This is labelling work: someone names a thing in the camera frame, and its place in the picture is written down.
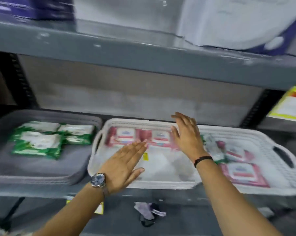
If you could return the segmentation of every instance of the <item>gray wall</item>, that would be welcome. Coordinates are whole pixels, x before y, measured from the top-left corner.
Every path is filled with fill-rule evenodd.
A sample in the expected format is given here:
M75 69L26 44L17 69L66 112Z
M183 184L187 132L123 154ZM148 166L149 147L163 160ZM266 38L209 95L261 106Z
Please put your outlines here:
M238 126L261 88L78 62L19 56L40 107Z

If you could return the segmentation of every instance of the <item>metal shelf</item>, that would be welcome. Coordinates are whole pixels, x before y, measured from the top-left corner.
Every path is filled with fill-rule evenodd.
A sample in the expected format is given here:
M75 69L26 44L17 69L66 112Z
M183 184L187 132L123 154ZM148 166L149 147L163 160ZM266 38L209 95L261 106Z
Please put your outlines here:
M182 38L77 20L34 21L0 15L0 51L287 90L296 57L196 47Z

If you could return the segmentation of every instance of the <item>left hand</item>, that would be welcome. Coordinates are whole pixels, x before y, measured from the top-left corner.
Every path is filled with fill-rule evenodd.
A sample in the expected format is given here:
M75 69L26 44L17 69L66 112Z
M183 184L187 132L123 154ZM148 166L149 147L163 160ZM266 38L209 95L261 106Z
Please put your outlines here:
M144 168L136 170L134 168L147 149L146 141L134 142L122 147L100 168L98 173L106 175L109 194L117 193L126 188L145 171Z

